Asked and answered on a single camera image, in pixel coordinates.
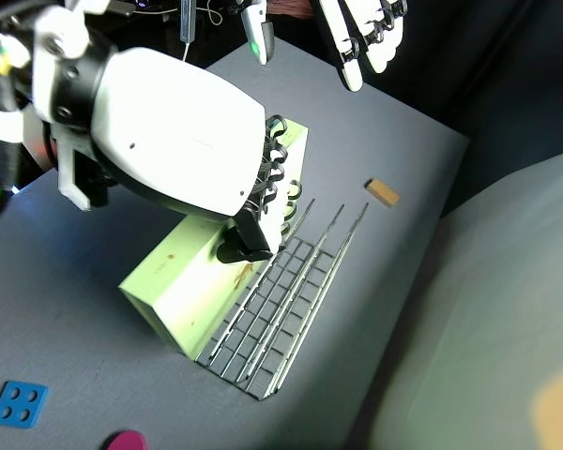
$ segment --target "metal grid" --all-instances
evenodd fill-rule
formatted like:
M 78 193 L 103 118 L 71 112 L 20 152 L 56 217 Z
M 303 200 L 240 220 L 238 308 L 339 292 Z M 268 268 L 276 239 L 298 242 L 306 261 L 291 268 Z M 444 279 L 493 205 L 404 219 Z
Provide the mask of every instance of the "metal grid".
M 280 390 L 367 205 L 332 255 L 322 246 L 342 209 L 315 245 L 291 232 L 286 250 L 255 276 L 198 356 L 199 364 L 258 399 Z

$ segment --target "dish rack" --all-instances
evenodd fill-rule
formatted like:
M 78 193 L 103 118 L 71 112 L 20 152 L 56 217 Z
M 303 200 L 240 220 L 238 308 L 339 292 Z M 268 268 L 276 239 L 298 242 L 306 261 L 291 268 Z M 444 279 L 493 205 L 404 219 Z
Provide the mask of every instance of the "dish rack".
M 259 400 L 282 388 L 369 204 L 335 254 L 323 250 L 343 210 L 317 243 L 296 236 L 313 201 L 286 237 L 286 249 L 266 262 L 196 362 Z

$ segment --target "blue square with holes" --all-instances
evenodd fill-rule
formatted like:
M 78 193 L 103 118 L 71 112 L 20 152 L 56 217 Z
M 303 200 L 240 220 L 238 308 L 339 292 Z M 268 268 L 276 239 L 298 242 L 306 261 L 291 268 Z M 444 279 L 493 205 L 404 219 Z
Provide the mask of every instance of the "blue square with holes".
M 48 395 L 48 388 L 29 382 L 7 382 L 0 396 L 0 425 L 32 428 Z

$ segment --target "gray table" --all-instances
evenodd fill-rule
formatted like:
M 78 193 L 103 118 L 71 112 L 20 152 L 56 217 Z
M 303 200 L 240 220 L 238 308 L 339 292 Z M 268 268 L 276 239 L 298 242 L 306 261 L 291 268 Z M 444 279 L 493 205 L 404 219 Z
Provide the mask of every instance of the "gray table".
M 304 237 L 341 203 L 339 231 L 371 203 L 283 389 L 257 402 L 216 378 L 159 341 L 117 290 L 178 214 L 121 187 L 84 214 L 48 173 L 0 218 L 0 390 L 20 380 L 50 394 L 35 428 L 0 427 L 0 448 L 97 449 L 123 428 L 153 449 L 343 444 L 466 139 L 370 86 L 346 92 L 335 69 L 281 41 L 267 67 L 241 48 L 211 69 L 311 129 L 303 207 L 318 200 Z M 397 207 L 365 191 L 371 177 L 402 194 Z

